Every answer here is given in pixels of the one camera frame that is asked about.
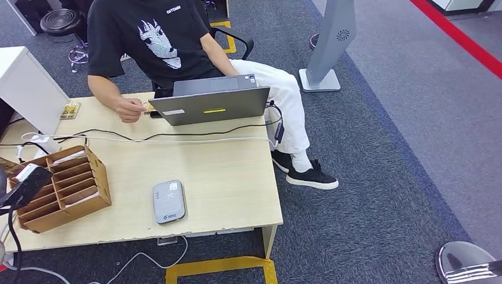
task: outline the hand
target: hand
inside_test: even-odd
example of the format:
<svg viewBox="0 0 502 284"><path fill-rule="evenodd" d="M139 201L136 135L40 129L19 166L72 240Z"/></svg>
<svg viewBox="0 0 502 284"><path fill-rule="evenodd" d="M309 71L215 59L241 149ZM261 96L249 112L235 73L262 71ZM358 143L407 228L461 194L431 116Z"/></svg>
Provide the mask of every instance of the hand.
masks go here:
<svg viewBox="0 0 502 284"><path fill-rule="evenodd" d="M133 123L138 121L141 113L146 111L143 107L143 103L136 98L120 98L120 100L116 103L114 110L124 123Z"/></svg>

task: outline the gray floor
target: gray floor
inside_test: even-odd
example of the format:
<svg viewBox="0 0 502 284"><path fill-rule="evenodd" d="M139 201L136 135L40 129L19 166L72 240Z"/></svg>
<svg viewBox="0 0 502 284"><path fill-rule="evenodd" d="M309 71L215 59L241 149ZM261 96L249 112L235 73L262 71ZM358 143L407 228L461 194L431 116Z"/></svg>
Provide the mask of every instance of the gray floor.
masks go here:
<svg viewBox="0 0 502 284"><path fill-rule="evenodd" d="M502 61L502 11L448 17L460 30Z"/></svg>
<svg viewBox="0 0 502 284"><path fill-rule="evenodd" d="M410 1L355 5L347 52L472 239L502 258L502 81ZM471 34L498 17L455 23ZM500 51L500 25L485 32Z"/></svg>

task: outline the black sneaker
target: black sneaker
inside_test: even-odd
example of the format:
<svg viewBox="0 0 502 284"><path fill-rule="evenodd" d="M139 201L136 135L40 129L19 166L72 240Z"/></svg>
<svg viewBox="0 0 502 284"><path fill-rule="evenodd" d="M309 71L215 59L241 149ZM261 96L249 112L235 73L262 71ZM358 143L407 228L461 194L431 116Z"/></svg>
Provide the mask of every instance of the black sneaker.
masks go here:
<svg viewBox="0 0 502 284"><path fill-rule="evenodd" d="M338 187L338 180L321 172L321 165L317 160L310 161L313 169L304 173L298 173L293 167L286 176L286 181L292 185L305 185L319 189L335 189Z"/></svg>
<svg viewBox="0 0 502 284"><path fill-rule="evenodd" d="M293 168L293 162L291 160L291 155L278 150L271 151L273 163L283 172L289 173L289 170Z"/></svg>

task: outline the cardboard organizer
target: cardboard organizer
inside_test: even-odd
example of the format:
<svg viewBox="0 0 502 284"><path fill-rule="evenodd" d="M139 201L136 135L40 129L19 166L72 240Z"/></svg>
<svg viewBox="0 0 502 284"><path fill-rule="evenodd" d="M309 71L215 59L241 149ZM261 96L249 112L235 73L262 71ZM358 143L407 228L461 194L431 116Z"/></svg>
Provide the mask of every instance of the cardboard organizer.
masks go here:
<svg viewBox="0 0 502 284"><path fill-rule="evenodd" d="M54 161L84 151L85 156L54 164ZM111 205L105 165L87 148L72 147L44 156L33 163L51 171L51 181L33 200L17 210L22 229L42 233ZM16 181L9 179L11 188Z"/></svg>

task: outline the gray carpet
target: gray carpet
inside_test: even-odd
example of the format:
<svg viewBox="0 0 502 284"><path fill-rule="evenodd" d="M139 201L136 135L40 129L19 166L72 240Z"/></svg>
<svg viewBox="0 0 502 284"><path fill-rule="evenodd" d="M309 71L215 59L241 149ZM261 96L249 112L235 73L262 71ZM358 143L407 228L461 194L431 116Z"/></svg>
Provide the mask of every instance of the gray carpet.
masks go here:
<svg viewBox="0 0 502 284"><path fill-rule="evenodd" d="M3 5L0 18L8 14ZM293 74L306 66L308 38L320 23L312 2L232 0L230 10L232 26L256 41L249 60ZM266 22L270 25L263 28ZM70 96L88 94L85 74L73 75L64 59L52 58L64 57L70 45L52 44L43 36L0 37L1 46L16 43L27 45ZM128 75L117 79L121 90L148 90L134 63L125 65ZM279 282L439 284L433 261L437 249L469 237L350 57L345 54L334 68L342 91L304 94L303 103L308 152L341 186L335 191L292 186L276 171L284 215L272 252ZM105 283L138 251L169 264L183 249L184 244L158 248L154 240L131 241L28 252L25 264L58 271L72 284ZM183 262L242 255L263 256L260 230L190 238ZM164 283L164 274L140 259L114 283ZM12 272L0 273L2 283L11 277ZM264 283L262 277L259 269L247 269L183 277L179 283ZM58 282L24 272L21 283Z"/></svg>
<svg viewBox="0 0 502 284"><path fill-rule="evenodd" d="M502 80L410 1L389 3L355 1L347 53L474 243L501 259ZM490 15L453 23L493 53L502 34Z"/></svg>
<svg viewBox="0 0 502 284"><path fill-rule="evenodd" d="M466 35L502 61L502 11L448 17Z"/></svg>

